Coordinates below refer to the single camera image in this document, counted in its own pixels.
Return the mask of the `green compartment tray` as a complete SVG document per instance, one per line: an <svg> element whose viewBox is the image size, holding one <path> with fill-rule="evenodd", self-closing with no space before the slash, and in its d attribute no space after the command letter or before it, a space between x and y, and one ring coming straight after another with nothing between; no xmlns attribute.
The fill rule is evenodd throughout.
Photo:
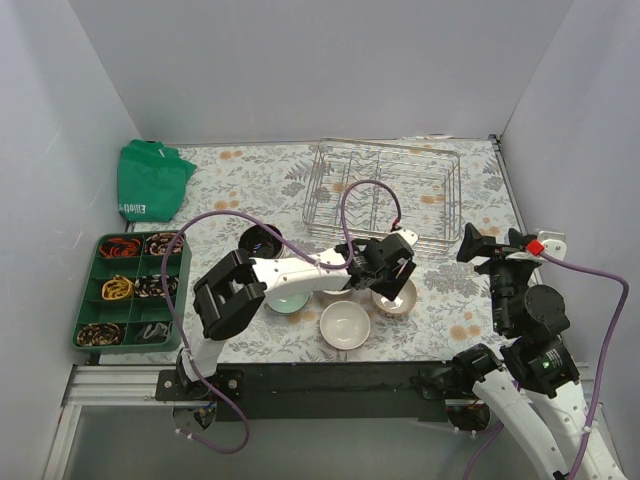
<svg viewBox="0 0 640 480"><path fill-rule="evenodd" d="M167 251L164 256L145 255L145 239L160 232L162 231L110 233L99 238L71 336L71 344L75 349L105 355L170 352L180 345L179 329L174 326L166 299L171 299L178 313L184 312L191 251L184 238L181 254L171 255ZM178 275L179 286L176 294L169 296L167 283L162 279L165 297L135 297L135 279L154 274ZM170 337L164 343L133 343L133 337L141 327L157 322L168 324L171 328ZM114 346L78 347L75 342L78 331L92 323L115 323L124 326L125 336L122 343Z"/></svg>

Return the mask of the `white bowl dark leaf pattern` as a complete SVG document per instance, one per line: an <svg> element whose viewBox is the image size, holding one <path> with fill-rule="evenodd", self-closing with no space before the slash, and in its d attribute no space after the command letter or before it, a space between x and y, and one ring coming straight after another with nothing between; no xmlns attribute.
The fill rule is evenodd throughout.
<svg viewBox="0 0 640 480"><path fill-rule="evenodd" d="M389 318L406 316L416 305L417 289L412 280L408 280L394 300L371 292L371 298L377 311Z"/></svg>

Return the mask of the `brown pink patterned scrunchie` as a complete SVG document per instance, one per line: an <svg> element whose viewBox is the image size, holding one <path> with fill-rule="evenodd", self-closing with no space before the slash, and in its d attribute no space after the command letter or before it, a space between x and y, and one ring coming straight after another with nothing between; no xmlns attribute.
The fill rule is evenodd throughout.
<svg viewBox="0 0 640 480"><path fill-rule="evenodd" d="M169 248L174 237L175 234L171 232L160 232L148 236L145 239L144 254L151 256L164 256L167 251L169 251L171 255L181 254L185 239L183 236L179 236L173 244L173 247Z"/></svg>

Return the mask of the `aluminium frame rail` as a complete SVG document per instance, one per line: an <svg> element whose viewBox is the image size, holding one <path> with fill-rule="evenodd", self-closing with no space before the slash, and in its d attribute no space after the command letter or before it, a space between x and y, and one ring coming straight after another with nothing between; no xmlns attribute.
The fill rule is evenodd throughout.
<svg viewBox="0 0 640 480"><path fill-rule="evenodd" d="M66 387L62 412L49 455L44 476L62 478L70 458L72 442L76 436L83 408L99 407L177 407L195 412L207 424L214 421L237 421L238 415L225 402L217 399L201 384L183 388L177 371L168 365L91 365L73 368ZM444 422L425 422L407 419L435 431L475 439L492 432L491 427L465 426L460 415L472 418L481 405L466 403L449 406ZM301 419L301 420L364 420L363 419Z"/></svg>

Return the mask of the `brown dotted scrunchie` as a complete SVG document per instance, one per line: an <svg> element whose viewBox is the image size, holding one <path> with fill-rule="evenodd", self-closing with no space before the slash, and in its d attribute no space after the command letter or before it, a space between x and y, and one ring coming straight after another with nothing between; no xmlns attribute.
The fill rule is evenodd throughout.
<svg viewBox="0 0 640 480"><path fill-rule="evenodd" d="M101 347L120 345L125 336L125 327L115 323L92 323L83 326L76 335L78 347Z"/></svg>

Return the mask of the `beige bowl front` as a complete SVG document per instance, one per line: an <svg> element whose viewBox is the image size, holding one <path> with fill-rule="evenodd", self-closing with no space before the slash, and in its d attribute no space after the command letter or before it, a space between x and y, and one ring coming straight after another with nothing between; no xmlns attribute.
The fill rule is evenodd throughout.
<svg viewBox="0 0 640 480"><path fill-rule="evenodd" d="M284 256L283 243L258 225L245 230L239 238L238 248L248 252L250 257L279 259Z"/></svg>

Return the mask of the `white ribbed bowl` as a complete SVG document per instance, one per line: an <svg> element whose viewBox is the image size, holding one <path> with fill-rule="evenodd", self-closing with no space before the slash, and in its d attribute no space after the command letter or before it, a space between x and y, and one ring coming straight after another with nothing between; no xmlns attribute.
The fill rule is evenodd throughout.
<svg viewBox="0 0 640 480"><path fill-rule="evenodd" d="M338 299L342 299L345 297L348 297L351 294L351 290L350 289L344 289L344 290L323 290L321 292L321 295L329 300L338 300Z"/></svg>

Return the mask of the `dark grey scrunchie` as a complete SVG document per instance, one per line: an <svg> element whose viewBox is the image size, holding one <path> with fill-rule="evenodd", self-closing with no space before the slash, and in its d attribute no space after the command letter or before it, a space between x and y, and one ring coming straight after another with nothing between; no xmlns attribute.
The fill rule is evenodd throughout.
<svg viewBox="0 0 640 480"><path fill-rule="evenodd" d="M164 343L171 334L168 324L157 322L141 327L133 337L136 345Z"/></svg>

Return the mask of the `pale green patterned bowl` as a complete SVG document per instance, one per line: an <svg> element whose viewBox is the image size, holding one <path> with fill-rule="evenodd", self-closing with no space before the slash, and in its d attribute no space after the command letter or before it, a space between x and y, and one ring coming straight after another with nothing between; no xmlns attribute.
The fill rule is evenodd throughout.
<svg viewBox="0 0 640 480"><path fill-rule="evenodd" d="M305 292L281 298L272 298L266 302L266 305L279 315L293 315L302 310L310 298L311 293Z"/></svg>

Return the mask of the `green cloth bag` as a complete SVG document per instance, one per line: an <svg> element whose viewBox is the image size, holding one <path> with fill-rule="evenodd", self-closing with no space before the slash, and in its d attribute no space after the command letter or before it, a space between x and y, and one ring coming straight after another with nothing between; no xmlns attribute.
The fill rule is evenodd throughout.
<svg viewBox="0 0 640 480"><path fill-rule="evenodd" d="M117 168L118 210L129 222L169 222L181 208L196 165L162 142L132 140Z"/></svg>

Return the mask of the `metal corner bracket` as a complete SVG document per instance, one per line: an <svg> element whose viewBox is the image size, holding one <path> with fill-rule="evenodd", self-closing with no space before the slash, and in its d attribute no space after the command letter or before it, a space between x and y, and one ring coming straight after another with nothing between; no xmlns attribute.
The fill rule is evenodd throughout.
<svg viewBox="0 0 640 480"><path fill-rule="evenodd" d="M499 150L501 147L501 141L500 141L500 135L499 134L490 134L488 136L488 140L491 142L491 144L493 145L493 148L495 150Z"/></svg>

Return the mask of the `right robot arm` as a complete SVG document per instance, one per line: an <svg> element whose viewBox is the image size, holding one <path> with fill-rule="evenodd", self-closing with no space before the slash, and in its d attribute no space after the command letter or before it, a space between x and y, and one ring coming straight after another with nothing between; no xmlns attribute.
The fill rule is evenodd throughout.
<svg viewBox="0 0 640 480"><path fill-rule="evenodd" d="M452 383L495 413L542 479L622 479L624 473L594 423L602 375L584 395L577 366L561 338L570 327L564 297L532 284L543 262L564 263L565 243L515 229L500 244L473 224L457 254L489 278L493 329L510 340L494 353L477 344L454 356Z"/></svg>

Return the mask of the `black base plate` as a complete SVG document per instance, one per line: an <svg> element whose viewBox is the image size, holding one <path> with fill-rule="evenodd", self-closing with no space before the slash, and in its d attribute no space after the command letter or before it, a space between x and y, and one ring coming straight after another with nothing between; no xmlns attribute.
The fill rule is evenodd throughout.
<svg viewBox="0 0 640 480"><path fill-rule="evenodd" d="M473 401L449 361L227 363L208 378L250 420L408 418L444 422Z"/></svg>

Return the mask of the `orange bowl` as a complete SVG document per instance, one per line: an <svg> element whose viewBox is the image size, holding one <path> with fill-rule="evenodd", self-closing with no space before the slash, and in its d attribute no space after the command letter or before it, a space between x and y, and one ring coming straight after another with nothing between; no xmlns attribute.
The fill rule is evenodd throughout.
<svg viewBox="0 0 640 480"><path fill-rule="evenodd" d="M369 338L371 321L357 303L338 301L321 314L319 329L323 339L338 350L354 350Z"/></svg>

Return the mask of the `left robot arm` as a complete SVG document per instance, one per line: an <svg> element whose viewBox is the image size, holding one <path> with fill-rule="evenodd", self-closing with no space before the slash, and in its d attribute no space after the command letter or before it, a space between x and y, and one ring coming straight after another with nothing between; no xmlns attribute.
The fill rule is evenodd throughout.
<svg viewBox="0 0 640 480"><path fill-rule="evenodd" d="M356 239L299 257L253 258L244 249L220 260L194 288L201 327L190 334L177 361L178 387L193 400L213 386L224 343L242 333L266 301L316 291L371 290L395 299L416 268L418 235L397 229L378 240Z"/></svg>

